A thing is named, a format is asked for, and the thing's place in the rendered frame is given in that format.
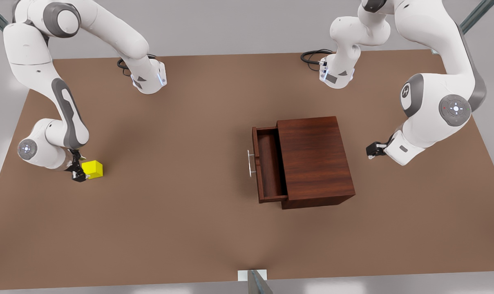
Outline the yellow cube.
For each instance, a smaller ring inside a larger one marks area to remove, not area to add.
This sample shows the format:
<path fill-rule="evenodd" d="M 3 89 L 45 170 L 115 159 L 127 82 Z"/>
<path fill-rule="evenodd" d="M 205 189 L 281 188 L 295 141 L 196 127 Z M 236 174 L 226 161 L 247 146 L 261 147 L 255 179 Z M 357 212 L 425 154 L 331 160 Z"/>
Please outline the yellow cube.
<path fill-rule="evenodd" d="M 82 169 L 88 179 L 103 177 L 103 165 L 97 160 L 82 162 Z"/>

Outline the dark wooden cabinet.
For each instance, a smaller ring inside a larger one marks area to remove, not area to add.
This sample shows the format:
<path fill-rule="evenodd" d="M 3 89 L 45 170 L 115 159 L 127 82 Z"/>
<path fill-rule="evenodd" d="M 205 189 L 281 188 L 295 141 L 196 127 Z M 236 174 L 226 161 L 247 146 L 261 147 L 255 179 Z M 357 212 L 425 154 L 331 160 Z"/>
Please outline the dark wooden cabinet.
<path fill-rule="evenodd" d="M 338 205 L 355 188 L 335 116 L 277 122 L 288 198 L 282 209 Z"/>

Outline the silver frame post with foot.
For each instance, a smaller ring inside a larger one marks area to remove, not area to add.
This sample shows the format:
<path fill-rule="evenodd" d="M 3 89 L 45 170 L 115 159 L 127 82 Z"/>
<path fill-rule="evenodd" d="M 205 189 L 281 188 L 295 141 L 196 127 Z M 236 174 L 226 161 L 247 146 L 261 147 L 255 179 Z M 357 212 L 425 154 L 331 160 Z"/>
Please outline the silver frame post with foot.
<path fill-rule="evenodd" d="M 247 281 L 248 294 L 274 294 L 267 284 L 266 269 L 249 269 L 237 271 L 238 281 Z"/>

